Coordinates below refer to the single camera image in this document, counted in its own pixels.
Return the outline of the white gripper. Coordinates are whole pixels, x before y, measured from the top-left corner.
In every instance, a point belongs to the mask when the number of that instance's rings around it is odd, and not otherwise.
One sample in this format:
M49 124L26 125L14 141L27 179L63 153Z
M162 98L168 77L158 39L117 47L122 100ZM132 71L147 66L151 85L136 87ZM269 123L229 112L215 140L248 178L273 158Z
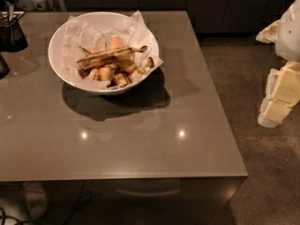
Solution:
M275 128L300 101L300 0L295 0L279 21L256 36L262 43L275 43L276 54L289 60L281 69L272 68L267 77L258 123Z

